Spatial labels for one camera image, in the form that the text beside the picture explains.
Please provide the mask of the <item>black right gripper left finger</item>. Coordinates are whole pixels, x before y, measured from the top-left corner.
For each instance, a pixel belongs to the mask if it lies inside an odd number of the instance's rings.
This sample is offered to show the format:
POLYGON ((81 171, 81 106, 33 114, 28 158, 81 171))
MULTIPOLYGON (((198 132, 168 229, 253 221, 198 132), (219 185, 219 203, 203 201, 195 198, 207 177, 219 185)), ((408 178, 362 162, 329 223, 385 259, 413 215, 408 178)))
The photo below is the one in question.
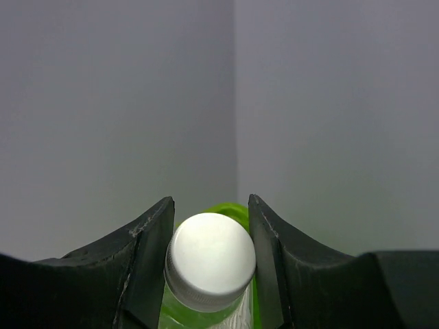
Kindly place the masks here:
POLYGON ((164 197, 134 221, 62 258, 1 256, 2 328, 156 328, 174 229, 164 197))

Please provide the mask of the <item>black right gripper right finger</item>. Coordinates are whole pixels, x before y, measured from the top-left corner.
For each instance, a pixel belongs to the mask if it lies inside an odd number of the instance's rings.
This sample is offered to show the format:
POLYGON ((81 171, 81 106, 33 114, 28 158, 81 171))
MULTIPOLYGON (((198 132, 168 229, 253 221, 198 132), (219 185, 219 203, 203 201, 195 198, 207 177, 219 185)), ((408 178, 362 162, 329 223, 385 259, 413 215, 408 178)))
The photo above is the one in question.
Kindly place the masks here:
POLYGON ((350 256, 248 199, 263 328, 437 328, 438 252, 350 256))

